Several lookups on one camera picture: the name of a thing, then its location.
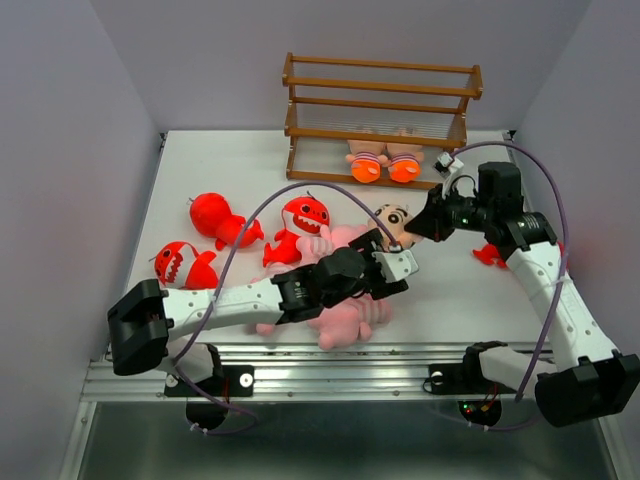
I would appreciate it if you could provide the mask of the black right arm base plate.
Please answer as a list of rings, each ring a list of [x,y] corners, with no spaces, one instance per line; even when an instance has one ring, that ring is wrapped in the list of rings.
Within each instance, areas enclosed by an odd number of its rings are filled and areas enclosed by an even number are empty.
[[[478,367],[462,363],[436,363],[428,366],[422,388],[433,395],[493,395],[508,393],[509,389],[486,379]]]

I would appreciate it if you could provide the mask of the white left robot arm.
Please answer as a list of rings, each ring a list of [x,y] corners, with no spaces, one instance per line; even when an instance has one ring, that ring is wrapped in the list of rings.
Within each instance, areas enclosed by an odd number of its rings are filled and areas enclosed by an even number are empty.
[[[336,333],[356,301],[406,291],[419,269],[410,250],[384,250],[381,240],[380,231],[371,230],[315,263],[245,285],[182,290],[143,280],[107,313],[113,372],[158,370],[210,394],[221,386],[223,371],[217,350],[195,343],[205,330],[319,320]]]

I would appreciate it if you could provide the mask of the boy doll from corner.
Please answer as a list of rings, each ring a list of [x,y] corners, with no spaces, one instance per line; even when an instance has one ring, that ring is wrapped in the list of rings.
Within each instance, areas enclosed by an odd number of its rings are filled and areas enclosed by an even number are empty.
[[[424,152],[421,145],[388,142],[386,150],[389,155],[387,169],[393,181],[409,183],[420,176],[421,163],[424,161]]]

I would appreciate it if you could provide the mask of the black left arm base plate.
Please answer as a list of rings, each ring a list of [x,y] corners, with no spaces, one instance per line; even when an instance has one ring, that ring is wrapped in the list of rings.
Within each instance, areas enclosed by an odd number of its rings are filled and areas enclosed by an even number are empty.
[[[251,365],[227,365],[211,377],[196,382],[195,385],[207,394],[219,398],[249,398],[253,396],[255,369]],[[194,391],[182,379],[168,376],[163,394],[169,398],[196,397]]]

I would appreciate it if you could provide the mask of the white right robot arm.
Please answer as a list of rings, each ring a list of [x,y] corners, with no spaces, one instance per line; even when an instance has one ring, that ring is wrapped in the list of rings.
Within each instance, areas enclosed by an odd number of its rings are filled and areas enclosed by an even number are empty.
[[[457,189],[460,161],[442,155],[434,167],[444,181],[429,191],[407,231],[435,242],[457,230],[482,233],[524,289],[553,352],[546,362],[501,341],[478,342],[441,382],[455,380],[477,392],[503,386],[534,399],[554,427],[622,412],[639,385],[639,358],[622,353],[599,328],[569,275],[566,250],[550,223],[543,214],[525,210],[519,169],[483,163],[472,195],[464,196]]]

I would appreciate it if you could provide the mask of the boy doll black hair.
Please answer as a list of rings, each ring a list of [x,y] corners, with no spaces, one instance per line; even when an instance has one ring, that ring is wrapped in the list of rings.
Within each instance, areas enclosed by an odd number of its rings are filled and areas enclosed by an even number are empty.
[[[407,207],[383,204],[375,210],[375,216],[387,227],[403,249],[411,249],[424,240],[423,237],[405,230],[406,224],[414,218]]]

